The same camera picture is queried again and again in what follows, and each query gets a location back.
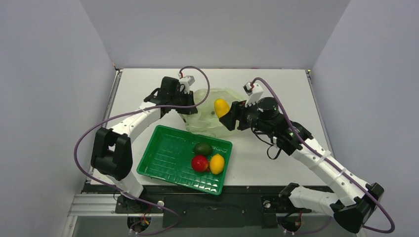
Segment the tray rim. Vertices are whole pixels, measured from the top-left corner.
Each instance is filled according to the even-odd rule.
[[[216,141],[221,141],[221,142],[223,142],[223,143],[226,143],[226,144],[228,144],[229,145],[229,149],[228,149],[228,152],[227,152],[227,155],[228,155],[228,160],[225,162],[225,167],[224,167],[224,171],[225,171],[225,173],[223,174],[223,176],[222,176],[222,186],[221,186],[221,188],[220,188],[220,190],[218,191],[218,192],[208,192],[208,191],[204,191],[203,189],[200,189],[200,188],[197,188],[197,187],[193,187],[193,186],[185,186],[185,185],[182,185],[182,184],[179,184],[179,183],[175,183],[175,182],[169,182],[169,181],[167,181],[166,179],[162,179],[162,178],[160,178],[160,177],[158,177],[158,176],[153,176],[153,175],[149,175],[148,173],[145,173],[145,172],[143,172],[143,171],[140,171],[139,170],[139,168],[140,168],[140,166],[141,166],[141,164],[144,162],[144,156],[147,154],[147,151],[148,151],[148,149],[150,148],[150,146],[151,146],[151,141],[153,140],[153,138],[156,136],[156,134],[157,134],[157,130],[158,129],[161,129],[161,128],[164,128],[164,129],[171,129],[171,130],[177,130],[177,131],[180,131],[180,132],[183,132],[183,133],[189,133],[189,134],[192,134],[192,135],[194,135],[194,136],[200,136],[200,137],[205,137],[206,139],[210,139],[210,140],[216,140]],[[231,157],[231,151],[232,151],[232,149],[233,149],[233,143],[232,142],[230,142],[230,141],[226,141],[226,140],[222,140],[222,139],[219,139],[219,138],[215,138],[215,137],[210,137],[210,136],[204,136],[204,135],[200,135],[200,134],[193,134],[193,133],[191,133],[191,132],[188,132],[188,131],[184,131],[184,130],[180,130],[180,129],[177,129],[177,128],[173,128],[173,127],[169,127],[169,126],[164,126],[164,125],[161,125],[161,124],[159,124],[159,125],[157,125],[156,126],[156,128],[154,129],[154,131],[153,131],[153,134],[151,135],[151,138],[150,138],[150,140],[149,140],[149,142],[148,142],[148,144],[147,144],[147,147],[146,147],[146,149],[145,149],[145,151],[144,151],[144,154],[143,154],[143,156],[142,156],[142,158],[141,158],[141,161],[140,161],[140,163],[138,163],[138,166],[137,166],[137,169],[136,169],[136,171],[137,171],[137,173],[138,174],[141,174],[141,175],[144,175],[144,176],[148,176],[148,177],[151,177],[151,178],[155,178],[155,179],[159,179],[159,180],[163,180],[163,181],[166,181],[166,182],[168,182],[168,183],[171,183],[171,184],[176,184],[176,185],[179,185],[179,186],[183,186],[183,187],[187,187],[187,188],[191,188],[191,189],[195,189],[195,190],[198,190],[198,191],[201,191],[201,192],[203,192],[203,193],[207,193],[207,194],[212,194],[212,195],[216,195],[216,196],[218,196],[218,195],[220,195],[221,194],[221,192],[222,192],[222,189],[223,189],[223,187],[224,187],[224,180],[225,180],[225,176],[227,175],[226,174],[226,172],[227,172],[227,169],[228,169],[228,163],[229,163],[229,161],[230,161],[230,157]]]

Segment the wall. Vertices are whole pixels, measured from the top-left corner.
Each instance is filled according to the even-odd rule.
[[[384,186],[392,236],[418,236],[418,11],[415,0],[352,0],[312,70],[334,153]],[[368,225],[389,227],[379,211]]]
[[[115,70],[78,0],[1,1],[0,22],[1,236],[61,236]]]
[[[81,0],[118,68],[309,69],[349,0]]]

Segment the white table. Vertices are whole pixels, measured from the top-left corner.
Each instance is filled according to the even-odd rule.
[[[160,87],[164,76],[177,77],[178,69],[124,69],[113,101],[110,116],[135,110],[144,98],[155,88]],[[246,96],[243,85],[255,77],[264,78],[275,90],[291,120],[301,123],[320,144],[328,149],[310,82],[304,70],[279,69],[204,69],[212,88],[230,88]],[[192,90],[206,88],[204,77],[196,70],[187,69],[185,75],[192,75],[196,82]],[[263,97],[270,96],[265,89]],[[109,122],[108,127],[122,119]],[[170,183],[139,175],[137,166],[156,125],[162,124],[186,130],[182,119],[171,111],[161,120],[147,128],[132,144],[132,171],[143,185],[169,185]],[[276,160],[266,156],[268,146],[260,142],[248,129],[240,135],[224,138],[233,143],[224,185],[228,186],[286,186],[290,182],[300,185],[323,186],[319,179],[306,166],[289,157],[284,152]],[[94,170],[93,176],[110,182],[104,175]]]

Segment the screw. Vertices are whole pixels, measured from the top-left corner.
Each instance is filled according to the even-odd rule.
[[[162,201],[162,200],[160,200],[160,201],[157,202],[157,205],[159,205],[159,206],[165,206],[165,202]]]
[[[264,206],[265,208],[270,208],[270,207],[271,207],[271,202],[270,202],[270,201],[268,201],[268,200],[266,200],[266,201],[264,201],[264,202],[263,202],[263,206]]]

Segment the plastic bag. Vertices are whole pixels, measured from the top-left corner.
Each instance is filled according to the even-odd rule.
[[[207,89],[199,89],[194,92],[194,101],[201,101]],[[213,88],[209,90],[206,101],[197,107],[198,113],[194,115],[180,115],[185,120],[186,130],[194,134],[201,134],[210,137],[228,137],[236,130],[229,131],[220,121],[214,111],[214,101],[218,98],[224,99],[229,105],[234,101],[246,100],[244,95],[227,88]]]

